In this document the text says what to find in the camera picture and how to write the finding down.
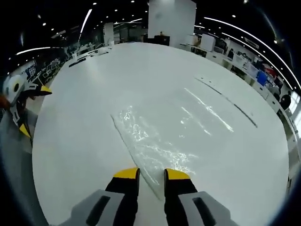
red object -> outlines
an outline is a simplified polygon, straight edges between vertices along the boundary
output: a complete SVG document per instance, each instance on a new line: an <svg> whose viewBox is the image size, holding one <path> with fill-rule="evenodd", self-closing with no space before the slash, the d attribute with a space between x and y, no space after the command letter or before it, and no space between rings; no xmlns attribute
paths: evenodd
<svg viewBox="0 0 301 226"><path fill-rule="evenodd" d="M276 72L273 69L271 69L271 68L265 68L265 71L267 73L269 73L271 76L273 76L274 79L276 78L277 74L276 74Z"/></svg>

clear plastic sheet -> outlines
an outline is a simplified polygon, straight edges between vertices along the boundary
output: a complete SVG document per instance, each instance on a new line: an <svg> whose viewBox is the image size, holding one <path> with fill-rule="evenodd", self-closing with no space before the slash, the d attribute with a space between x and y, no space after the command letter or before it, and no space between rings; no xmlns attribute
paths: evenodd
<svg viewBox="0 0 301 226"><path fill-rule="evenodd" d="M164 169L196 174L198 165L219 155L216 150L224 144L215 139L227 140L233 133L211 106L185 88L129 106L112 118L142 176L161 200Z"/></svg>

desk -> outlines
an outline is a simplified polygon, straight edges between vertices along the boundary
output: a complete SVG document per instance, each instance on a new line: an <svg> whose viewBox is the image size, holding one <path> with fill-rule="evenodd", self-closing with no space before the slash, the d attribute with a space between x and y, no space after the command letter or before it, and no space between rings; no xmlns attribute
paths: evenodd
<svg viewBox="0 0 301 226"><path fill-rule="evenodd" d="M76 52L77 56L85 54L87 52L90 52L90 51L94 50L94 48L95 48L95 45L91 45L91 46L84 45L84 46L80 47L79 50Z"/></svg>
<svg viewBox="0 0 301 226"><path fill-rule="evenodd" d="M198 134L185 148L175 146L183 156L195 156L185 164L196 188L226 206L240 226L268 224L285 200L288 150L281 121L253 88L213 62L172 47L124 43L71 68L65 64L50 88L32 150L34 183L49 224L66 221L72 208L104 189L114 173L135 166L111 115L152 103L158 109L153 117L166 125L176 114L161 112L156 104L177 99L178 92L190 97L191 102L183 102L187 111L190 104L198 105L204 116L192 125L211 134L201 126L194 133L180 121L160 128L171 143L181 141L172 136L175 130ZM178 104L176 113L189 123L184 105ZM152 165L138 167L150 170ZM167 226L164 201L154 195L152 183L147 175L140 177L136 226Z"/></svg>

ceiling light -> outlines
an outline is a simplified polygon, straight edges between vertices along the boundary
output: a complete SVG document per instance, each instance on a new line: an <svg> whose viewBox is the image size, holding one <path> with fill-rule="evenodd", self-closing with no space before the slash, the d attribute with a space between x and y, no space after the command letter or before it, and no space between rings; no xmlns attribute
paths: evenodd
<svg viewBox="0 0 301 226"><path fill-rule="evenodd" d="M270 46L268 46L267 44L265 44L263 41L261 41L259 38L257 38L257 37L255 37L254 35L252 35L252 34L250 34L249 32L247 32L247 31L245 31L245 30L243 30L243 29L241 29L241 28L239 28L239 27L236 27L236 26L234 26L234 25L231 25L231 24L229 24L229 23L226 23L226 22L223 22L223 21L220 21L220 20L216 20L216 19L212 19L212 18L208 18L208 17L204 17L204 19L207 19L207 20L213 20L213 21L216 21L216 22L219 22L219 23L222 23L222 24L226 24L226 25L229 25L229 26L231 26L231 27L234 27L234 28L236 28L236 29L238 29L238 30L240 30L240 31L242 31L242 32L244 32L244 33L246 33L246 34L248 34L248 35L250 35L251 37L253 37L254 39L256 39L257 41L259 41L262 45L264 45L266 48L268 48L270 51L272 51L272 53L274 53L277 57L278 57L278 59L286 66L286 68L289 70L289 72L292 74L292 76L295 78L295 80L296 80L296 82L297 82L297 84L298 84L298 86L299 86L299 88L301 89L301 85L300 85L300 83L299 83L299 81L297 80L297 78L296 78L296 76L295 76L295 74L293 73L293 71L290 69L290 67L285 63L285 61L270 47Z"/></svg>
<svg viewBox="0 0 301 226"><path fill-rule="evenodd" d="M22 53L30 52L30 51L33 51L33 50L46 49L46 48L51 48L51 47L31 48L31 49L28 49L28 50L24 50L24 51L18 52L16 55L20 55Z"/></svg>
<svg viewBox="0 0 301 226"><path fill-rule="evenodd" d="M227 36L229 36L229 37L231 37L231 38L233 38L233 39L235 39L235 40L237 40L237 41L239 41L239 42L245 44L246 46L248 46L249 48L251 48L252 50L254 50L256 53L260 54L260 52L258 52L258 51L257 51L256 49L254 49L252 46L249 46L248 44L244 43L243 41L241 41L241 40L239 40L239 39L237 39L237 38L234 38L234 37L232 37L232 36L230 36L230 35L228 35L228 34L226 34L226 33L222 33L222 34L227 35ZM268 61L272 66L275 67L275 69L276 69L276 70L281 74L281 76L284 78L284 80L286 81L286 83L288 84L288 86L289 86L291 89L293 89L292 86L291 86L291 84L288 82L288 80L286 79L286 77L280 72L280 70L279 70L278 68L276 68L276 66L275 66L269 59L267 59L264 55L262 55L262 57L263 57L264 59L266 59L266 61Z"/></svg>
<svg viewBox="0 0 301 226"><path fill-rule="evenodd" d="M88 20L88 17L89 17L89 15L90 15L91 12L92 12L92 9L89 9L89 11L88 11L88 13L87 13L87 15L86 15L86 18L85 18L85 20L84 20L84 23L83 23L83 25L82 25L82 27L81 27L80 33L83 32L84 26L85 26L85 24L86 24L86 22L87 22L87 20Z"/></svg>
<svg viewBox="0 0 301 226"><path fill-rule="evenodd" d="M136 22L136 21L139 21L139 20L142 20L142 18L136 19L136 20L132 20L130 23L133 23L133 22Z"/></svg>
<svg viewBox="0 0 301 226"><path fill-rule="evenodd" d="M199 27L199 28L205 28L205 27L202 27L202 26L198 26L198 25L194 25L195 27Z"/></svg>

indoor ceiling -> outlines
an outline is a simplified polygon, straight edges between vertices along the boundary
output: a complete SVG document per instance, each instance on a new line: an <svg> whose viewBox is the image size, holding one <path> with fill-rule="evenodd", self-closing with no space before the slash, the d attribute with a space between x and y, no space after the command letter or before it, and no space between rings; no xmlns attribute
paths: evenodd
<svg viewBox="0 0 301 226"><path fill-rule="evenodd" d="M300 54L296 51L300 44L294 35L296 31L293 28L293 21L297 14L293 13L292 9L295 8L292 6L293 2L286 1L286 4L282 2L281 5L275 4L275 1L260 0L249 0L247 3L244 3L244 0L194 0L194 2L197 3L196 25L205 27L204 30L210 29L210 32L216 35L224 32L238 39L243 36L252 40L260 46L259 52L265 51L263 54L270 61L278 68L283 68L283 74L291 85L297 86L283 63L257 40L238 29L204 17L224 21L248 31L277 52L301 81L300 69L295 65L300 59ZM26 60L49 50L32 51L16 56L19 51L68 45L75 37L79 37L89 9L92 9L92 12L83 33L91 32L94 28L100 29L102 24L107 22L129 22L139 18L142 18L142 23L147 26L148 7L148 0L7 1L2 7L1 15L2 37L5 40L4 61L6 66L14 68L17 64L24 64ZM51 38L62 31L66 33Z"/></svg>

